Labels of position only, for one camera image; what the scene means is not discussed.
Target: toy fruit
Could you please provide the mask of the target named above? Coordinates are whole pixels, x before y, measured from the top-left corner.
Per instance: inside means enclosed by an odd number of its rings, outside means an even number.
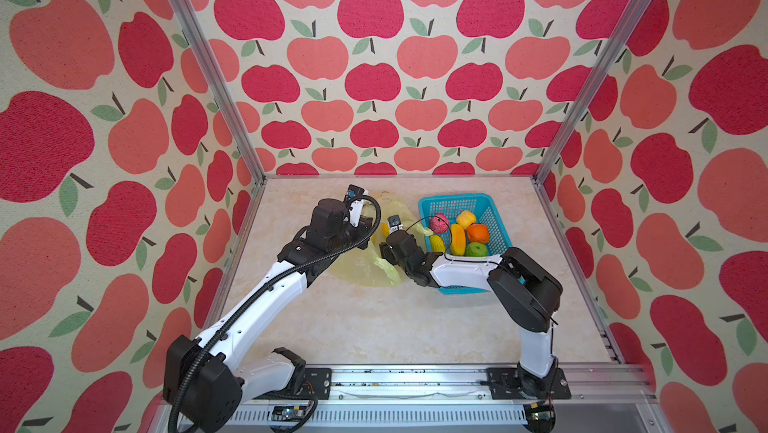
[[[432,247],[432,251],[436,253],[445,253],[446,244],[442,242],[442,238],[437,235],[429,237],[429,245]]]
[[[467,228],[467,238],[469,238],[469,241],[471,242],[477,242],[486,244],[489,241],[491,241],[491,236],[488,234],[488,227],[485,225],[469,225],[469,228]]]
[[[437,214],[429,220],[429,229],[435,232],[435,235],[441,235],[448,231],[448,218],[444,214]]]
[[[464,210],[456,217],[456,223],[462,226],[463,229],[469,228],[469,225],[477,222],[475,214],[471,211]]]
[[[467,239],[464,236],[464,228],[454,223],[451,225],[451,255],[464,256],[466,249]]]
[[[488,247],[473,241],[467,246],[467,256],[488,256]]]

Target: apple pattern wallpaper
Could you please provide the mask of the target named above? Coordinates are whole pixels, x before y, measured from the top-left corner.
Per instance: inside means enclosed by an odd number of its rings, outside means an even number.
[[[269,176],[509,175],[537,167],[627,2],[210,0],[198,21],[239,58],[222,70]],[[617,100],[613,80],[594,114]]]
[[[167,0],[0,12],[0,432],[144,433],[254,181]]]
[[[766,25],[766,0],[653,0],[548,181],[676,433],[768,431]]]

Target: basket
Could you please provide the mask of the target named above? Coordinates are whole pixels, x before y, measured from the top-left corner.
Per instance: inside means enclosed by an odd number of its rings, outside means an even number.
[[[442,195],[439,197],[421,198],[418,201],[419,217],[444,214],[448,217],[449,223],[456,223],[456,217],[464,210],[473,212],[478,219],[477,223],[488,227],[488,236],[491,238],[486,245],[488,247],[488,254],[500,255],[507,251],[507,248],[512,246],[512,241],[510,241],[509,236],[507,235],[507,230],[504,228],[502,217],[499,216],[498,210],[496,210],[493,198],[486,194]],[[426,218],[422,220],[422,224],[427,228],[429,227],[430,219],[431,218]],[[450,229],[439,236],[446,246],[450,246]],[[429,239],[426,241],[426,247],[427,251],[432,251],[432,245],[429,243]],[[445,294],[456,294],[485,293],[486,290],[468,288],[465,286],[448,286],[442,287],[440,291]]]

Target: marble patterned surface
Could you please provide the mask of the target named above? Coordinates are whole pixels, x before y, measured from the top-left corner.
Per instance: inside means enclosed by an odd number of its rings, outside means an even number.
[[[412,205],[440,194],[486,193],[514,246],[563,285],[554,354],[560,361],[609,361],[608,353],[528,178],[360,178],[376,195]],[[226,301],[229,311],[264,277],[321,198],[343,198],[350,178],[270,179]],[[363,287],[323,274],[254,343],[244,364],[284,346],[309,363],[515,362],[520,335],[492,293],[444,295],[407,279]]]

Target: apple print fabric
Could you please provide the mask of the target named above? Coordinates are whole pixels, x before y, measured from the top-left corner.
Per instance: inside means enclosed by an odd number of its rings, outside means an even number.
[[[530,174],[627,2],[211,0],[198,21],[239,59],[267,175]],[[655,3],[633,53],[668,21]],[[617,101],[610,78],[593,114]]]
[[[145,433],[254,180],[168,0],[0,10],[0,432]]]
[[[604,322],[677,432],[768,428],[763,3],[652,0],[548,179]]]

